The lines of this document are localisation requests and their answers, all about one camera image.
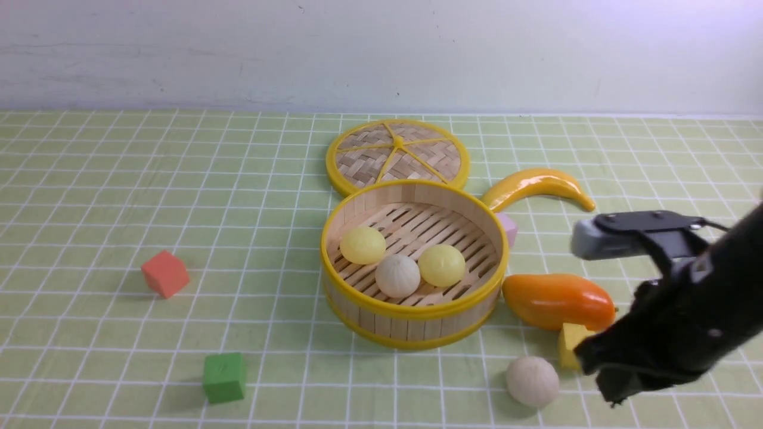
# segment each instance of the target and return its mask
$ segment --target foam block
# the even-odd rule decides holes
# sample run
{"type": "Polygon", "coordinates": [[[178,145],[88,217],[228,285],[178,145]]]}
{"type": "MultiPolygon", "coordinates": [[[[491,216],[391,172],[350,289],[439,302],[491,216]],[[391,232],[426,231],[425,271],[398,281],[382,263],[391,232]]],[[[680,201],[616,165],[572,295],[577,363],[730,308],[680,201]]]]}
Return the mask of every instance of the foam block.
{"type": "Polygon", "coordinates": [[[140,271],[148,287],[163,298],[170,298],[191,281],[183,261],[166,250],[146,261],[140,271]]]}
{"type": "Polygon", "coordinates": [[[204,393],[211,404],[238,401],[246,391],[246,363],[241,353],[204,358],[204,393]]]}
{"type": "Polygon", "coordinates": [[[504,213],[496,213],[495,216],[498,218],[499,222],[501,223],[501,227],[504,228],[504,233],[506,233],[506,238],[509,240],[509,247],[514,247],[514,240],[517,239],[517,224],[514,223],[514,221],[509,218],[507,214],[504,213]]]}
{"type": "Polygon", "coordinates": [[[562,330],[559,331],[559,365],[562,368],[580,371],[580,363],[573,350],[575,350],[581,341],[593,334],[593,332],[580,324],[562,324],[562,330]]]}

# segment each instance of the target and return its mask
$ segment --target white wall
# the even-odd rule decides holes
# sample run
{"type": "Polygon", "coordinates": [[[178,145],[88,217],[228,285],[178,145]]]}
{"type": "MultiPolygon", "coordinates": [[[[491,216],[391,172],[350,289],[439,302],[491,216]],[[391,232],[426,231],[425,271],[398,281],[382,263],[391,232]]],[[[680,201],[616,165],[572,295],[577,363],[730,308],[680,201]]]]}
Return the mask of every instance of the white wall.
{"type": "Polygon", "coordinates": [[[175,106],[763,114],[763,2],[0,2],[0,108],[175,106]]]}

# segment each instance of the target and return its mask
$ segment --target bamboo steamer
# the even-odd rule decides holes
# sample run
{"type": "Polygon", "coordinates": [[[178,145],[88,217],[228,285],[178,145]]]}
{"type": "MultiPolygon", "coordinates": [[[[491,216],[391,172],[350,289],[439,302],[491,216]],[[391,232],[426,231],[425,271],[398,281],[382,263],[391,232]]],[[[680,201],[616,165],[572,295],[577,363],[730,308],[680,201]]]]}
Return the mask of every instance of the bamboo steamer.
{"type": "Polygon", "coordinates": [[[337,317],[357,334],[386,347],[422,350],[470,335],[487,320],[501,291],[509,247],[499,220],[479,200],[451,186],[401,180],[368,186],[333,210],[320,239],[322,283],[337,317]],[[353,227],[377,228],[387,255],[418,260],[435,244],[466,259],[464,279],[449,288],[422,281],[406,298],[389,298],[375,284],[377,264],[342,257],[339,242],[353,227]]]}
{"type": "Polygon", "coordinates": [[[367,186],[418,179],[461,189],[468,151],[440,127],[411,119],[384,119],[345,131],[329,146],[326,170],[344,197],[367,186]]]}

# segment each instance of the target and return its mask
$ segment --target black robotic arm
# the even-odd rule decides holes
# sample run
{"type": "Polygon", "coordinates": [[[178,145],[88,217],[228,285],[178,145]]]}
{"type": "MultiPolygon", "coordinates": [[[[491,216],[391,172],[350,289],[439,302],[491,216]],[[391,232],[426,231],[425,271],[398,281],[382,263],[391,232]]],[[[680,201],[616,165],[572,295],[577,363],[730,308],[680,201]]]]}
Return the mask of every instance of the black robotic arm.
{"type": "Polygon", "coordinates": [[[575,348],[612,406],[698,380],[763,330],[763,204],[730,229],[672,211],[600,214],[575,225],[571,250],[583,260],[648,255],[662,276],[575,348]],[[726,233],[709,244],[693,232],[704,226],[726,233]]]}

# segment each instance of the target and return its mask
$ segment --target yellow cube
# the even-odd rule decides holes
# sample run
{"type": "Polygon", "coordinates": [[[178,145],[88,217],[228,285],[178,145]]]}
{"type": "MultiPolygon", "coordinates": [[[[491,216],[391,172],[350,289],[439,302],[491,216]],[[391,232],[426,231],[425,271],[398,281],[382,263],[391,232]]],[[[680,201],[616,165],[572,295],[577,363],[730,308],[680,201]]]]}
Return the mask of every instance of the yellow cube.
{"type": "Polygon", "coordinates": [[[562,330],[559,331],[559,361],[562,368],[581,370],[578,358],[575,357],[573,350],[581,341],[593,335],[581,324],[565,323],[562,330]]]}

